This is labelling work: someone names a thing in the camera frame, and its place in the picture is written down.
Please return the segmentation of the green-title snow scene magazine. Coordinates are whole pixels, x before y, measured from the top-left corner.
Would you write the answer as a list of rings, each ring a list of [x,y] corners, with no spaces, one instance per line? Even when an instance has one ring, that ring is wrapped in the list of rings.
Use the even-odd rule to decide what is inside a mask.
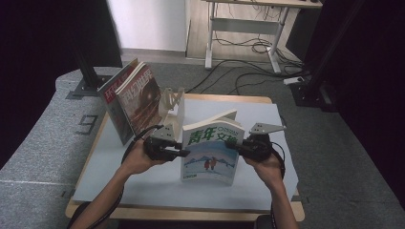
[[[226,143],[241,143],[242,124],[235,120],[236,109],[213,115],[182,127],[182,146],[190,154],[181,160],[181,180],[214,179],[231,185],[239,153]]]

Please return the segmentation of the black curtain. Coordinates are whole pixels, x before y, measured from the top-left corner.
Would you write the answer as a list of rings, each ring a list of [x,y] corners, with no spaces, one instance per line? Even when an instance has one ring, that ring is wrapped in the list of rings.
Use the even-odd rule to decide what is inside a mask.
[[[0,0],[0,169],[80,57],[121,65],[107,0]]]
[[[320,2],[321,9],[298,11],[287,42],[304,70],[326,0]],[[365,0],[327,74],[336,112],[405,209],[405,0]]]

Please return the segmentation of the person's right hand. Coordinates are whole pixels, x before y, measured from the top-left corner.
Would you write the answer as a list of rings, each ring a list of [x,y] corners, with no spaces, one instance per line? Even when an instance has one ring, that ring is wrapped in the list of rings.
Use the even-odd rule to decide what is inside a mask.
[[[244,161],[253,167],[258,177],[270,191],[275,191],[283,185],[281,165],[275,156],[270,156],[262,162],[257,162],[244,156]]]

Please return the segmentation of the white power strip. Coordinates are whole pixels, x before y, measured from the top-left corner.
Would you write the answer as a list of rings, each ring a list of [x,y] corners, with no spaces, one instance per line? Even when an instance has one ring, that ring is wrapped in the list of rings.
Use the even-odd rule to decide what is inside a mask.
[[[283,80],[285,85],[295,84],[295,83],[304,83],[305,79],[302,76],[286,78]]]

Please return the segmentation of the metal desk frame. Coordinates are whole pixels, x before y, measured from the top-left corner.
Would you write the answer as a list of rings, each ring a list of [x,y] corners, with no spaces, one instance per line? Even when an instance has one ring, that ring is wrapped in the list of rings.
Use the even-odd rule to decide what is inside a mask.
[[[323,4],[320,0],[203,0],[209,4],[208,39],[205,50],[204,66],[207,70],[212,68],[212,41],[215,31],[229,31],[241,33],[257,33],[273,35],[271,46],[266,49],[272,70],[280,73],[281,69],[277,61],[277,46],[285,26],[288,12],[296,9],[321,9]],[[281,17],[276,21],[257,21],[247,19],[221,18],[215,15],[218,4],[236,4],[249,6],[277,7],[281,9]]]

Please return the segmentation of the dark illustrated magazine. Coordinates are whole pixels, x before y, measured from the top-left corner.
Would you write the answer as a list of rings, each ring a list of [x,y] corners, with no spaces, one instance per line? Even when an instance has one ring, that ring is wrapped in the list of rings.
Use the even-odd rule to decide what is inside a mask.
[[[116,95],[134,135],[160,123],[160,87],[149,65],[140,62],[116,89]]]

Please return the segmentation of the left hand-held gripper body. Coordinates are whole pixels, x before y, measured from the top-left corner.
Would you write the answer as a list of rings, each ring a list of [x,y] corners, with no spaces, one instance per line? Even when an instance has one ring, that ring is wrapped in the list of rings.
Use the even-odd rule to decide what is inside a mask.
[[[143,141],[145,154],[152,160],[173,161],[179,155],[173,125],[155,125],[152,129],[152,134]]]

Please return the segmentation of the red-title portrait magazine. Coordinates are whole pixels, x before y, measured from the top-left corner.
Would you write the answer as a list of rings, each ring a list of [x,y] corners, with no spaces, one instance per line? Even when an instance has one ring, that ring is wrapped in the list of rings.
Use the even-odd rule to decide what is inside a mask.
[[[116,128],[117,134],[122,144],[126,144],[131,138],[132,129],[127,121],[126,115],[121,108],[116,95],[116,89],[128,78],[132,71],[139,64],[135,58],[113,75],[97,92],[102,99],[106,110]]]

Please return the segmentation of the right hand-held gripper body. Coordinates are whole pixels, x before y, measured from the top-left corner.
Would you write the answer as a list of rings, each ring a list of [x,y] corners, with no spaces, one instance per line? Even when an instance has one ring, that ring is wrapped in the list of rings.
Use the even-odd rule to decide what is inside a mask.
[[[285,156],[275,151],[272,147],[273,142],[270,141],[271,133],[280,132],[285,129],[284,126],[256,123],[249,131],[249,137],[243,141],[245,146],[244,151],[247,151],[245,157],[254,161],[264,161],[271,155],[275,155],[280,161],[285,160]]]

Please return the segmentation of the black metal stand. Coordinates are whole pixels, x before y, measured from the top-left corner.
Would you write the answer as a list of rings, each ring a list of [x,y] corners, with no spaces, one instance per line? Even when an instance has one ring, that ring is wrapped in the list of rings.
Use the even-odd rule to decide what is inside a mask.
[[[320,108],[335,112],[334,88],[327,82],[327,69],[332,64],[337,47],[365,0],[326,0],[311,40],[312,58],[305,63],[310,76],[307,83],[290,86],[299,107]]]
[[[73,91],[69,91],[67,99],[80,100],[84,96],[98,96],[97,90],[112,78],[109,74],[98,75],[89,62],[89,58],[77,46],[73,46],[75,61],[82,73],[82,79]]]

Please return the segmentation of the person's left hand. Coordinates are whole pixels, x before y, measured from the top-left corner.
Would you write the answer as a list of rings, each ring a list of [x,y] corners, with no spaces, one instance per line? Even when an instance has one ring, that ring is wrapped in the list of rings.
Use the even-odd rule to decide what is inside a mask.
[[[163,164],[163,160],[152,160],[144,151],[142,140],[138,140],[129,155],[120,166],[120,170],[126,175],[141,174],[156,165]]]

